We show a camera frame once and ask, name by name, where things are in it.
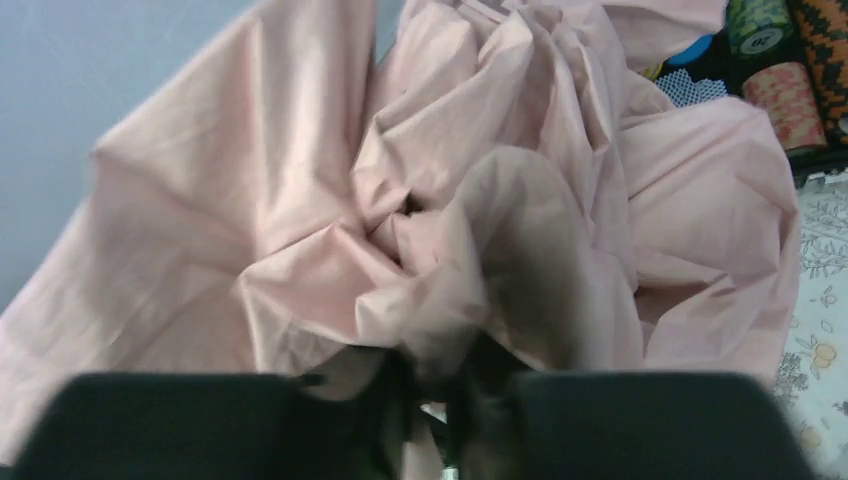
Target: blue round object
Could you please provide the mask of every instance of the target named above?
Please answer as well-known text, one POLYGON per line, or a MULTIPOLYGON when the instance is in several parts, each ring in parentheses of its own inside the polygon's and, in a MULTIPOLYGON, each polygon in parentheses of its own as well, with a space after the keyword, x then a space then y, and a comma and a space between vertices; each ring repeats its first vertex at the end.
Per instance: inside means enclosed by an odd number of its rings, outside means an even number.
POLYGON ((712 42, 713 42, 713 36, 712 35, 704 35, 703 37, 696 40, 695 43, 692 44, 692 46, 690 46, 689 48, 687 48, 683 52, 678 53, 677 55, 669 58, 668 64, 674 65, 674 66, 679 66, 679 65, 686 65, 687 63, 690 63, 690 62, 694 62, 695 60, 700 58, 701 55, 703 55, 704 52, 707 51, 708 48, 710 48, 710 44, 712 42))

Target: gray surface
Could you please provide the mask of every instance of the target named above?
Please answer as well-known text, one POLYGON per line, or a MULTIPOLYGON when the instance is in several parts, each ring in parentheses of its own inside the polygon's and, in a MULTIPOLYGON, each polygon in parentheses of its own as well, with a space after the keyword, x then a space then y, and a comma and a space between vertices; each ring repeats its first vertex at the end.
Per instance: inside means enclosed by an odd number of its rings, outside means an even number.
MULTIPOLYGON (((0 310, 82 198, 91 145, 252 3, 0 0, 0 310)), ((402 3, 381 0, 378 52, 402 3)))

